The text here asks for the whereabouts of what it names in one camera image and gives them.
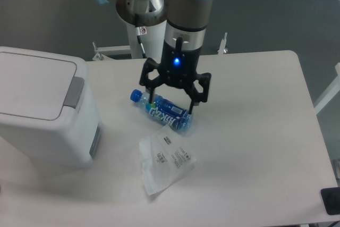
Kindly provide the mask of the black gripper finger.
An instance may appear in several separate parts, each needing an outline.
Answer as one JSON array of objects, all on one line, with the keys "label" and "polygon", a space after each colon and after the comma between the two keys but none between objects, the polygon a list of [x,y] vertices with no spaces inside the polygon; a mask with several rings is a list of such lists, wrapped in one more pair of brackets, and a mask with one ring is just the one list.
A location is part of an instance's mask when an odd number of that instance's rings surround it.
[{"label": "black gripper finger", "polygon": [[[157,70],[158,76],[150,79],[149,73]],[[141,77],[139,84],[141,86],[145,86],[146,91],[149,93],[149,100],[148,103],[151,104],[154,98],[154,92],[155,89],[165,83],[165,70],[161,63],[157,63],[154,59],[151,57],[148,57],[143,65]]]},{"label": "black gripper finger", "polygon": [[194,106],[199,105],[201,102],[207,102],[210,80],[211,73],[209,72],[202,74],[195,73],[193,78],[190,78],[184,83],[184,90],[191,99],[189,114],[192,114]]}]

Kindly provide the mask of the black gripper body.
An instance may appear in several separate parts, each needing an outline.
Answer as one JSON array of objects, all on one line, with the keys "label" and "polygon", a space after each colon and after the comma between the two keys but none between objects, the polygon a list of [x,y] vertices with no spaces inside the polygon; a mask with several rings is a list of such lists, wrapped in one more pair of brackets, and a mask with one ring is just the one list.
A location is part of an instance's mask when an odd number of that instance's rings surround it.
[{"label": "black gripper body", "polygon": [[177,51],[164,41],[161,62],[157,68],[157,87],[165,84],[177,89],[193,89],[200,52],[201,48]]}]

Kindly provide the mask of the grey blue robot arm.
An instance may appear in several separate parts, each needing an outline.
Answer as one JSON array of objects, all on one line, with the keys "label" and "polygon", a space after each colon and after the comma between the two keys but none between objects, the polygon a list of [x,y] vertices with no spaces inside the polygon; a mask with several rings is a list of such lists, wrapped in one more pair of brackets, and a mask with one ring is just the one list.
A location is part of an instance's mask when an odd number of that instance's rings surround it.
[{"label": "grey blue robot arm", "polygon": [[211,74],[199,74],[197,65],[213,0],[106,1],[115,2],[121,19],[135,28],[165,24],[160,60],[144,46],[139,50],[145,60],[139,83],[148,93],[167,85],[184,90],[191,106],[208,100]]}]

